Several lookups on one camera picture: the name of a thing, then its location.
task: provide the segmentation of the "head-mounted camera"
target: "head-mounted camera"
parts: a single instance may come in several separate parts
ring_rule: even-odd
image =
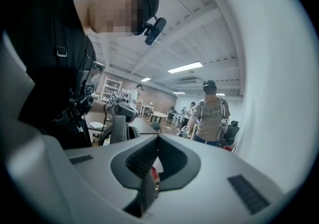
[[[139,33],[134,33],[134,35],[140,35],[146,30],[144,35],[146,36],[145,43],[147,45],[152,45],[154,43],[154,41],[158,38],[158,36],[163,31],[166,25],[166,19],[164,18],[158,19],[156,18],[156,16],[154,16],[154,18],[156,19],[156,22],[154,25],[145,23],[145,25],[141,28],[141,31],[138,30]]]

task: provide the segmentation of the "brick wall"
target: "brick wall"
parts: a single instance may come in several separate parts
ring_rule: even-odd
[[[104,72],[100,80],[99,86],[96,90],[96,94],[100,94],[102,92],[103,84],[104,84],[106,76],[111,80],[122,81],[121,90],[122,89],[133,90],[135,89],[136,85],[139,84],[135,81],[131,81],[123,77]],[[176,100],[177,100],[176,96],[173,96],[164,91],[154,89],[149,86],[145,86],[143,83],[140,83],[140,84],[143,85],[144,90],[140,91],[138,100],[143,100],[144,105],[150,105],[150,102],[153,102],[154,110],[157,112],[165,113],[165,114],[168,112],[170,107],[175,106]],[[137,106],[137,109],[140,111],[141,109],[140,104]]]

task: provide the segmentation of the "gray t-shirt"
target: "gray t-shirt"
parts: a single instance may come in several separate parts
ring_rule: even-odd
[[[228,109],[228,104],[225,101],[225,117],[230,116]],[[218,128],[223,119],[223,109],[221,104],[221,99],[217,98],[216,104],[209,108],[206,105],[206,101],[200,101],[195,107],[192,116],[198,118],[201,115],[201,109],[203,108],[203,116],[200,119],[198,130],[196,135],[205,141],[216,141],[216,138],[219,139],[220,132]]]

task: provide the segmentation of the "man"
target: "man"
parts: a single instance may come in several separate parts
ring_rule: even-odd
[[[183,124],[180,127],[180,130],[181,130],[182,127],[187,126],[189,118],[191,117],[191,115],[192,115],[192,113],[194,111],[194,106],[195,106],[195,102],[191,102],[190,106],[186,107],[185,114],[184,114],[184,121],[183,121]]]
[[[130,101],[130,107],[132,108],[136,108],[137,104],[140,103],[140,101],[138,101],[138,96],[140,94],[140,91],[143,89],[141,84],[138,84],[135,88],[135,90],[133,90],[130,95],[129,95],[129,101]]]
[[[221,121],[223,118],[229,118],[230,116],[228,104],[224,99],[217,96],[217,87],[214,81],[204,82],[203,89],[205,99],[194,107],[187,127],[192,130],[196,120],[200,117],[194,141],[218,147]]]
[[[91,146],[85,120],[79,127],[67,113],[68,125],[53,125],[70,106],[79,71],[96,60],[87,33],[142,33],[158,6],[159,0],[15,0],[6,6],[4,28],[35,82],[19,119],[56,137],[64,149]],[[93,101],[92,111],[105,113],[104,103]]]

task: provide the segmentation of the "white wall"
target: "white wall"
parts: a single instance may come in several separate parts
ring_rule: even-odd
[[[298,0],[226,1],[246,59],[235,154],[287,192],[318,152],[318,39]]]
[[[241,116],[242,116],[242,101],[238,100],[227,100],[230,117],[229,117],[229,124],[235,120],[238,121],[238,126],[241,126]]]
[[[183,97],[178,96],[176,100],[175,110],[180,112],[184,107],[190,106],[191,102],[195,102],[196,104],[201,101],[204,96],[198,95],[185,95]]]

